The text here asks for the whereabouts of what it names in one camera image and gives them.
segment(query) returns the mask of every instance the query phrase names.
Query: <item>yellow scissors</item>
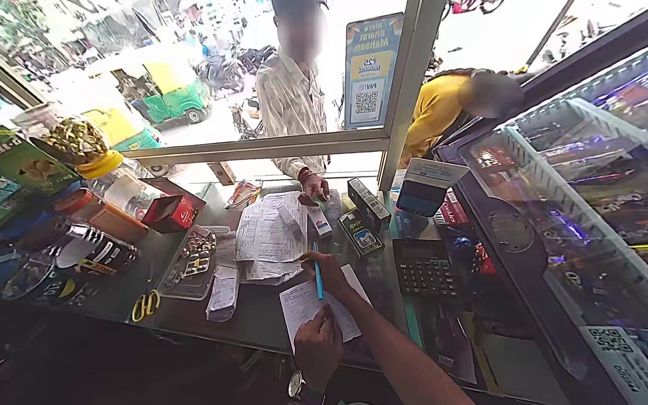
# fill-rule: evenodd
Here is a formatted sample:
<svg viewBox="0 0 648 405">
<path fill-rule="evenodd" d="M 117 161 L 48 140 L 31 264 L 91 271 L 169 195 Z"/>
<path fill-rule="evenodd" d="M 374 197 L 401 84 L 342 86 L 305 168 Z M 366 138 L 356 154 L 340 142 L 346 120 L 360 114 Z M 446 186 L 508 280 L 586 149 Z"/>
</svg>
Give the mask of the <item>yellow scissors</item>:
<svg viewBox="0 0 648 405">
<path fill-rule="evenodd" d="M 134 308 L 132 308 L 132 321 L 136 323 L 154 314 L 154 311 L 159 308 L 159 302 L 161 302 L 161 296 L 157 290 L 149 291 L 149 295 L 140 296 L 137 302 L 134 303 Z"/>
</svg>

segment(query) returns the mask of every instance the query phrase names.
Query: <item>hand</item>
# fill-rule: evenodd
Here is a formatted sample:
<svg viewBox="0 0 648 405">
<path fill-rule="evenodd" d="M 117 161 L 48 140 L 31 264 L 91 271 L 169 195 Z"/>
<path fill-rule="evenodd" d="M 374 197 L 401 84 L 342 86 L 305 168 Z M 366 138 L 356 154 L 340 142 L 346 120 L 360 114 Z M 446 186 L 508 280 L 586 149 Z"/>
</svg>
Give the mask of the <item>hand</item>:
<svg viewBox="0 0 648 405">
<path fill-rule="evenodd" d="M 339 266 L 339 262 L 336 261 L 333 254 L 324 254 L 311 250 L 302 254 L 299 260 L 302 260 L 301 268 L 309 272 L 310 276 L 314 276 L 316 273 L 314 262 L 319 263 L 324 290 L 334 296 L 335 299 L 342 301 L 346 294 L 354 291 L 347 278 L 344 277 L 341 266 Z"/>
<path fill-rule="evenodd" d="M 324 393 L 344 354 L 341 330 L 329 305 L 303 324 L 294 336 L 294 361 L 312 390 Z"/>
<path fill-rule="evenodd" d="M 329 183 L 311 170 L 300 175 L 300 182 L 304 191 L 299 195 L 299 203 L 303 206 L 317 207 L 314 196 L 322 203 L 329 199 Z"/>
</svg>

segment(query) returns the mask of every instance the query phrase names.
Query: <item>yellow lid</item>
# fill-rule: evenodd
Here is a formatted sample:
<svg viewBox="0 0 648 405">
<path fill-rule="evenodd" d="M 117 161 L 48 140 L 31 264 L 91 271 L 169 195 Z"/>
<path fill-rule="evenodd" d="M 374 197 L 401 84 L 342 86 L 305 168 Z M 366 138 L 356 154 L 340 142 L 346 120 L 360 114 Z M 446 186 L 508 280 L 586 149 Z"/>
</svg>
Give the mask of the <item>yellow lid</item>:
<svg viewBox="0 0 648 405">
<path fill-rule="evenodd" d="M 122 154 L 110 149 L 97 160 L 78 165 L 76 172 L 87 180 L 98 179 L 118 168 L 122 164 L 122 161 L 124 161 Z"/>
</svg>

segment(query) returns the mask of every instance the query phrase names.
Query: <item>qr code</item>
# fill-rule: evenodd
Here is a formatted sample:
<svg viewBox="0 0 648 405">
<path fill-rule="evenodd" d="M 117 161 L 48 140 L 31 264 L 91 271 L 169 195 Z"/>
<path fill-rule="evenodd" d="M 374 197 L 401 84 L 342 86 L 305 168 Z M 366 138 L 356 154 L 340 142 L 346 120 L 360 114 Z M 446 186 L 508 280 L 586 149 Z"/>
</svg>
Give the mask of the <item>qr code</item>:
<svg viewBox="0 0 648 405">
<path fill-rule="evenodd" d="M 355 114 L 375 113 L 379 104 L 379 92 L 368 91 L 366 93 L 356 93 Z"/>
<path fill-rule="evenodd" d="M 590 328 L 589 334 L 604 352 L 626 352 L 633 353 L 634 349 L 621 332 L 612 328 Z"/>
</svg>

